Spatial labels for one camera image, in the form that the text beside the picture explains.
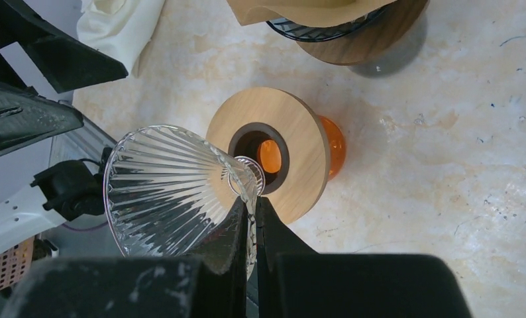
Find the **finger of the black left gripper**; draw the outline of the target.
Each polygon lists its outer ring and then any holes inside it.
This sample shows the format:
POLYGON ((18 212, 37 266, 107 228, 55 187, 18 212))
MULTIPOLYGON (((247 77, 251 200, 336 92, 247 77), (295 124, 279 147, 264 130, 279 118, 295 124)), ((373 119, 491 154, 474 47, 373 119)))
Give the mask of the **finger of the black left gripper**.
MULTIPOLYGON (((24 1, 0 1, 0 49, 18 43, 58 93, 128 76, 124 65, 62 32, 24 1)), ((0 55, 0 82, 26 89, 0 55)))
POLYGON ((81 127, 75 108, 0 82, 0 156, 81 127))

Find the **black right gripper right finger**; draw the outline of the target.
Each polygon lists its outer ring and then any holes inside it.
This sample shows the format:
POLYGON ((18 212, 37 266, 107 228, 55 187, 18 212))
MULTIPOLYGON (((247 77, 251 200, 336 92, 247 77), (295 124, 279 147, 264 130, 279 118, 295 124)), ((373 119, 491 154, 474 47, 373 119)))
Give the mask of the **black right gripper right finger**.
POLYGON ((261 317, 469 317, 458 282, 427 254, 323 254, 256 202, 261 317))

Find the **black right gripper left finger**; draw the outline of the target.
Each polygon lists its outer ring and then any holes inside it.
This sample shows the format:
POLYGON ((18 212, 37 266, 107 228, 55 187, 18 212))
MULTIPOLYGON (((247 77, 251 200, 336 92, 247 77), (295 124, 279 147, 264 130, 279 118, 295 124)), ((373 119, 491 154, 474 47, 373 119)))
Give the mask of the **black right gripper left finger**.
POLYGON ((244 317, 248 209, 237 199, 214 234, 183 256, 37 262, 3 317, 244 317))

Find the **clear glass dripper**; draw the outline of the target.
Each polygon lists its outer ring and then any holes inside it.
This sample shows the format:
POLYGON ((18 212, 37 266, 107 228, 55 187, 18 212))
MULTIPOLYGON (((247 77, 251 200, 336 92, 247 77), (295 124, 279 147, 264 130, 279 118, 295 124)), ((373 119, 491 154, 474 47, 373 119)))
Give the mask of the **clear glass dripper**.
POLYGON ((172 125, 143 127, 112 149, 103 177, 109 227, 124 256, 181 256, 225 226, 236 200, 247 207, 246 271, 256 263, 256 199, 263 169, 172 125))

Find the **orange glass flask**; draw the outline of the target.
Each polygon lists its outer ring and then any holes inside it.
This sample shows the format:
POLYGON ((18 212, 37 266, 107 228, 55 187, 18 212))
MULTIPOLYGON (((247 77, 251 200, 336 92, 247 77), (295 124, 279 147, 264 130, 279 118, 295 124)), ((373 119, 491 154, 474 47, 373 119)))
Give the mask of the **orange glass flask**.
MULTIPOLYGON (((329 118, 319 115, 327 135, 330 151, 328 180, 332 180, 341 170, 346 158, 346 142, 339 127, 329 118)), ((256 153, 256 160, 264 172, 278 173, 282 167, 282 155, 278 144, 271 139, 263 141, 256 153)))

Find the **brown paper coffee filter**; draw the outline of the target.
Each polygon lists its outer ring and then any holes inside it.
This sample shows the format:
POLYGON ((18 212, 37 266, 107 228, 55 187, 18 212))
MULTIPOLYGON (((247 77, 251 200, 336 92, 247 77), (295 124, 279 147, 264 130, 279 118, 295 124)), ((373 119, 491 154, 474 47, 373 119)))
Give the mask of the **brown paper coffee filter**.
POLYGON ((286 18, 307 27, 334 27, 394 0, 228 0, 240 25, 286 18))

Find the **blue glass dripper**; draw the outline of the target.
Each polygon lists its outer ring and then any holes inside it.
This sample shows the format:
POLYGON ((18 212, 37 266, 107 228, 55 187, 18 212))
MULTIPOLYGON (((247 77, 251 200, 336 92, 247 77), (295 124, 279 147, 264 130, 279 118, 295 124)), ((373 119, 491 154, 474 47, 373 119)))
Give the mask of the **blue glass dripper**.
POLYGON ((356 20, 343 23, 337 26, 303 26, 286 18, 278 18, 271 21, 266 21, 266 24, 272 30, 290 40, 309 43, 326 42, 343 36, 347 36, 353 32, 364 28, 365 26, 369 25, 372 21, 376 20, 378 17, 381 17, 385 10, 389 7, 391 7, 391 5, 384 5, 379 9, 375 9, 374 11, 357 18, 356 20))

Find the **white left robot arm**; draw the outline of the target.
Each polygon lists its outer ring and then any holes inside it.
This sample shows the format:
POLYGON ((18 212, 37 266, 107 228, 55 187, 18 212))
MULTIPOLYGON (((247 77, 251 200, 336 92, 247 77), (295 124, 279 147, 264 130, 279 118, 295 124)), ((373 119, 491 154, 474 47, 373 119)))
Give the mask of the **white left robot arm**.
MULTIPOLYGON (((54 27, 24 1, 0 1, 0 49, 20 44, 59 93, 123 79, 122 63, 54 27)), ((40 96, 0 54, 0 157, 84 126, 77 109, 40 96)), ((0 203, 0 254, 20 242, 73 221, 102 215, 103 178, 111 147, 92 173, 85 160, 67 160, 37 173, 0 203)))

